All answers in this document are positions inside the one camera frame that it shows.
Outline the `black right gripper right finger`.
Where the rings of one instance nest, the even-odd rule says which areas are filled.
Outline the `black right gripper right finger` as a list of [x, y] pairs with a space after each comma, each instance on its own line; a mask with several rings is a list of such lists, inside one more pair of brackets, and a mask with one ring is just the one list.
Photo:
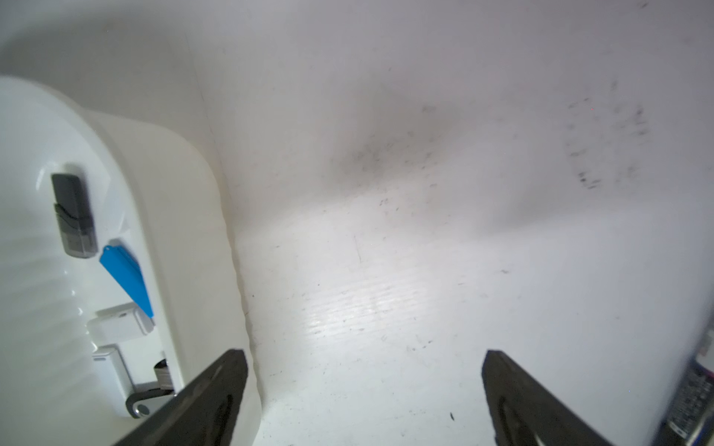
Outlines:
[[497, 445], [608, 445], [501, 350], [489, 350], [483, 387]]

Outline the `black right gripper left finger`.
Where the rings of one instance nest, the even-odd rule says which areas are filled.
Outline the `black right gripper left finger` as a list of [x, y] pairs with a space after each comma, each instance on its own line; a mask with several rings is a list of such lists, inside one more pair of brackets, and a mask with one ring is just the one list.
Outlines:
[[248, 365], [245, 353], [229, 349], [119, 445], [228, 445], [240, 413]]

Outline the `black silver swivel usb drive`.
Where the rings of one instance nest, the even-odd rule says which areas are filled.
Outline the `black silver swivel usb drive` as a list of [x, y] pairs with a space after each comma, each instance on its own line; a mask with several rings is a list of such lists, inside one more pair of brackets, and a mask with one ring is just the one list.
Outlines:
[[126, 399], [126, 410], [135, 419], [152, 416], [176, 396], [166, 359], [154, 364], [154, 374], [154, 384], [141, 388]]

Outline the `white clear cap usb drive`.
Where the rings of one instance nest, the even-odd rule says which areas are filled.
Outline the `white clear cap usb drive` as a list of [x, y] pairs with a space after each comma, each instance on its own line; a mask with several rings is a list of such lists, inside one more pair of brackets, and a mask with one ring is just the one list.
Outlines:
[[109, 405], [118, 416], [133, 418], [126, 401], [134, 394], [135, 388], [120, 351], [116, 347], [99, 348], [93, 352], [92, 362]]

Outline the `blue usb flash drive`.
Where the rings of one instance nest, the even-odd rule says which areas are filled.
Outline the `blue usb flash drive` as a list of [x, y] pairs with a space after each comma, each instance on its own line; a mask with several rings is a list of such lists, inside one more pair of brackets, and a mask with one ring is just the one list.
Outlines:
[[100, 265], [111, 275], [113, 280], [126, 292], [131, 300], [150, 319], [154, 309], [148, 295], [139, 263], [122, 245], [106, 245], [102, 249]]

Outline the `dark grey usb drive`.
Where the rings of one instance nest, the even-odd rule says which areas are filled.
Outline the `dark grey usb drive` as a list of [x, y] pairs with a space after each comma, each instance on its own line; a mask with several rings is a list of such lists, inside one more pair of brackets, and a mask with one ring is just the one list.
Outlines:
[[72, 258], [93, 258], [98, 253], [89, 197], [78, 176], [56, 173], [51, 176], [54, 210], [65, 253]]

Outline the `white plastic storage box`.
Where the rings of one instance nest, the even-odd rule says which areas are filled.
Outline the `white plastic storage box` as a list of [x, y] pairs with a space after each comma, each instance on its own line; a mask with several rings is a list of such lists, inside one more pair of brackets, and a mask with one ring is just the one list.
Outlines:
[[[78, 176], [98, 253], [62, 246], [53, 174]], [[248, 379], [228, 445], [254, 442], [262, 415], [217, 181], [198, 150], [160, 126], [89, 111], [61, 93], [1, 80], [1, 442], [119, 445], [141, 424], [102, 392], [87, 322], [134, 303], [100, 265], [106, 245], [139, 263], [154, 332], [116, 347], [135, 392], [167, 360], [180, 392], [229, 349]]]

